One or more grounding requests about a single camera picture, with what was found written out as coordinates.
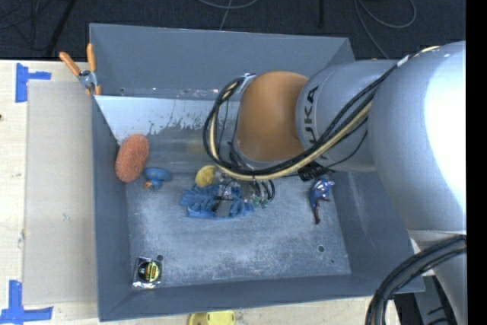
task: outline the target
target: blue figurine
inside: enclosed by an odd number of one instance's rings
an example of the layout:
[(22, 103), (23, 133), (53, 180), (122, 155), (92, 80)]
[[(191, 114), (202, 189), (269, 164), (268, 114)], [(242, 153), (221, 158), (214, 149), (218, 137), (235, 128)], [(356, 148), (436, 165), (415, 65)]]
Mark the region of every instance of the blue figurine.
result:
[(159, 190), (163, 182), (168, 182), (173, 178), (173, 175), (168, 170), (158, 167), (147, 167), (143, 172), (147, 181), (144, 183), (144, 188), (150, 190)]
[(320, 207), (319, 200), (326, 200), (329, 202), (329, 189), (335, 184), (333, 180), (327, 180), (325, 177), (318, 179), (310, 190), (310, 205), (313, 209), (314, 221), (318, 225), (320, 217), (318, 215), (318, 208)]

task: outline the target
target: blue tape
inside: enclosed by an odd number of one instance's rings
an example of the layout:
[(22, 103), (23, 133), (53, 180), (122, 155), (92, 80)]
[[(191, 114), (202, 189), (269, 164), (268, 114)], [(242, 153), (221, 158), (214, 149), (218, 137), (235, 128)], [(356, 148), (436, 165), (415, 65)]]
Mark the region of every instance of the blue tape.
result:
[(2, 309), (0, 323), (22, 325), (26, 321), (44, 321), (53, 317), (53, 307), (24, 310), (22, 306), (22, 283), (11, 280), (8, 283), (8, 309)]
[(15, 102), (27, 101), (27, 82), (30, 79), (50, 80), (51, 74), (49, 72), (29, 72), (27, 66), (17, 63), (17, 77), (15, 88)]

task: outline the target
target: bin floor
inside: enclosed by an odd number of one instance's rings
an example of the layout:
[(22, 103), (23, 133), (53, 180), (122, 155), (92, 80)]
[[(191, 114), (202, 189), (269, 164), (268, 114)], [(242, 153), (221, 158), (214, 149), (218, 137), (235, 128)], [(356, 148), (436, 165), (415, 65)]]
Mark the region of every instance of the bin floor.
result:
[(144, 189), (143, 181), (126, 186), (131, 264), (162, 255), (159, 287), (351, 272), (333, 188), (316, 225), (308, 201), (312, 183), (298, 177), (275, 180), (266, 209), (223, 219), (192, 218), (180, 205), (193, 175), (174, 175), (157, 191)]

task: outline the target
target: blue plastic toy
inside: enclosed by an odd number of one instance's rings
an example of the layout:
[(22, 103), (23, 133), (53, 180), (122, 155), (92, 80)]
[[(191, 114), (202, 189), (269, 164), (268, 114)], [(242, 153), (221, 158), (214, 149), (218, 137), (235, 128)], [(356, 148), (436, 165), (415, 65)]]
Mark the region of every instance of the blue plastic toy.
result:
[(231, 199), (219, 196), (220, 185), (200, 187), (196, 184), (191, 190), (183, 190), (182, 206), (188, 209), (188, 216), (194, 218), (232, 218), (255, 211), (253, 204), (242, 198), (239, 186), (229, 187)]
[(150, 190), (159, 190), (162, 187), (163, 182), (168, 182), (173, 178), (173, 174), (159, 167), (147, 167), (143, 172), (147, 181), (144, 183), (144, 188)]
[(326, 200), (329, 202), (329, 189), (335, 184), (333, 180), (327, 180), (325, 177), (321, 177), (314, 182), (313, 187), (310, 190), (310, 205), (313, 209), (314, 221), (318, 225), (320, 223), (320, 217), (318, 215), (318, 208), (320, 207), (319, 200)]

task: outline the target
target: small toy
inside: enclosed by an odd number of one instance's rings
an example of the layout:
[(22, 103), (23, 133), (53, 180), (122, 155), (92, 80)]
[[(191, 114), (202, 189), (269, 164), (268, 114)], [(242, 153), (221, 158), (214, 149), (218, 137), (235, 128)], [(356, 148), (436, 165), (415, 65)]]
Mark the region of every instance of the small toy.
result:
[(213, 184), (215, 179), (215, 166), (205, 165), (196, 174), (195, 183), (199, 187), (209, 186)]
[(318, 215), (318, 208), (320, 207), (319, 200), (325, 200), (329, 202), (329, 189), (335, 184), (333, 180), (327, 180), (325, 177), (321, 177), (314, 182), (310, 191), (310, 205), (313, 209), (314, 221), (318, 225), (320, 223), (320, 217)]
[(173, 178), (170, 171), (159, 167), (146, 167), (143, 172), (147, 181), (144, 183), (144, 188), (150, 190), (159, 190), (163, 182), (168, 182)]
[(180, 201), (188, 216), (194, 218), (233, 218), (255, 211), (251, 202), (242, 198), (239, 186), (214, 184), (183, 191)]

